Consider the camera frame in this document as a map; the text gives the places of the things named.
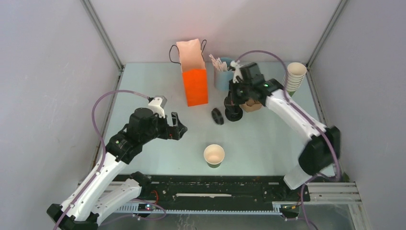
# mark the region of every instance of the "white table surface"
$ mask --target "white table surface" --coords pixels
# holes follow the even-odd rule
[[[265,79],[283,79],[283,68],[277,62],[259,63]],[[211,110],[220,108],[227,92],[214,88],[214,69],[206,64],[209,104],[188,107],[186,104],[180,66],[173,63],[129,63],[125,66],[120,90],[133,90],[148,96],[164,95],[168,102],[165,113],[172,125],[171,112],[177,112],[180,121],[188,127],[181,140],[155,139],[121,172],[131,174],[170,175],[285,175],[297,163],[303,145],[297,134],[274,112],[262,109],[245,113],[237,122],[225,118],[220,126],[211,118]],[[303,109],[317,119],[316,108],[307,83],[292,97]],[[129,93],[119,93],[107,127],[105,141],[115,135],[136,108],[147,107],[148,101]],[[226,157],[220,167],[210,168],[203,151],[210,144],[221,145]],[[333,168],[323,171],[334,175]]]

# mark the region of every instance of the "blue container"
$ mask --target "blue container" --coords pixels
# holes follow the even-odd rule
[[[221,57],[220,60],[227,64],[227,67],[230,66],[231,61],[233,61],[229,57]],[[216,89],[220,91],[228,91],[228,82],[233,79],[234,72],[233,71],[218,71],[216,68],[214,69],[214,86]]]

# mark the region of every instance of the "red wire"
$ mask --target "red wire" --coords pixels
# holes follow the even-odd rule
[[[151,193],[155,193],[155,195],[157,196],[157,200],[155,201],[155,204],[157,204],[159,200],[158,192],[156,190],[153,190]]]

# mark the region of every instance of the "orange paper bag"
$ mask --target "orange paper bag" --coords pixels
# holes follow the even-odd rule
[[[188,106],[209,103],[207,72],[202,55],[206,43],[206,40],[200,43],[198,39],[187,42],[177,42],[176,45],[173,45],[169,50],[170,61],[180,64]],[[178,48],[179,62],[174,62],[170,58],[170,52],[174,46]]]

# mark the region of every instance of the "bag handle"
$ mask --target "bag handle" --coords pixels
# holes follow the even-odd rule
[[[204,51],[204,48],[206,48],[206,44],[207,44],[207,40],[206,40],[206,39],[203,40],[202,43],[200,44],[200,49],[202,50],[203,62],[204,62],[203,51]],[[172,63],[176,63],[176,64],[179,64],[179,65],[180,65],[180,62],[172,61],[172,58],[170,57],[170,52],[172,51],[172,48],[173,48],[173,47],[176,47],[176,48],[178,49],[178,55],[179,55],[179,48],[178,48],[176,45],[172,45],[172,46],[170,47],[170,49],[169,49],[169,60],[170,60]]]

